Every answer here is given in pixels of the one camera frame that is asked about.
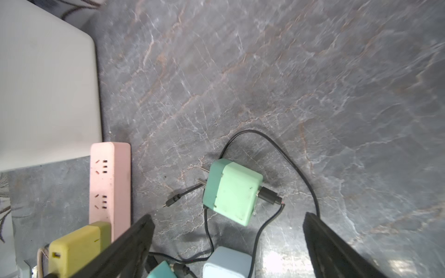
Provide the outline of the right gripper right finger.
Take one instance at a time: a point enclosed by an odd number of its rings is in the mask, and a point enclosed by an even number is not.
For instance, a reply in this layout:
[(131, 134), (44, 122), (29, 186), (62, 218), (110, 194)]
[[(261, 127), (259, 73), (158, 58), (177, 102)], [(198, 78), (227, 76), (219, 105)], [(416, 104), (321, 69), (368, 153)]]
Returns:
[(302, 227), (309, 257), (317, 278), (386, 277), (317, 215), (306, 213)]

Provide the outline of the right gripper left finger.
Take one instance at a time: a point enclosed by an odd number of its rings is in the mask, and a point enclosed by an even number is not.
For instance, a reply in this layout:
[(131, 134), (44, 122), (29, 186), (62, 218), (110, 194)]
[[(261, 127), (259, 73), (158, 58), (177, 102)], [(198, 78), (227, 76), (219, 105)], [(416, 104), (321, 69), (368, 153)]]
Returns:
[(149, 214), (133, 224), (75, 278), (140, 278), (153, 240), (155, 224)]

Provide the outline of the teal charger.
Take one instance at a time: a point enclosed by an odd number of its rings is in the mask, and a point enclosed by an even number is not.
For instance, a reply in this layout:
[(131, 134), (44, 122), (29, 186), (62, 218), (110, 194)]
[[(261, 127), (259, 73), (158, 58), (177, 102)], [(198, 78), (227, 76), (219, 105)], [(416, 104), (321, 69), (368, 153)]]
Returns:
[(166, 261), (162, 261), (147, 276), (147, 278), (177, 278)]

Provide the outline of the light blue power strip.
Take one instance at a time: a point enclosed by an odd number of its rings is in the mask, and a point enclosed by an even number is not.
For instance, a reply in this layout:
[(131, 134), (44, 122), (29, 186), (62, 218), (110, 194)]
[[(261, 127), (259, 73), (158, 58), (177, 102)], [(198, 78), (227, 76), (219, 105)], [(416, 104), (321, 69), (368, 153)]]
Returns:
[(205, 262), (203, 278), (247, 278), (252, 256), (220, 246)]

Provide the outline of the green charger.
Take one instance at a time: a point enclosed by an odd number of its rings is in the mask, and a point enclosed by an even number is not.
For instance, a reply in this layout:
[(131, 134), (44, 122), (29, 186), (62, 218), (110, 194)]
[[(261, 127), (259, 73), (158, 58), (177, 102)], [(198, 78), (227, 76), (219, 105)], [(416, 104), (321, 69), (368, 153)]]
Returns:
[(228, 159), (219, 159), (210, 167), (203, 205), (246, 227), (262, 183), (262, 174)]

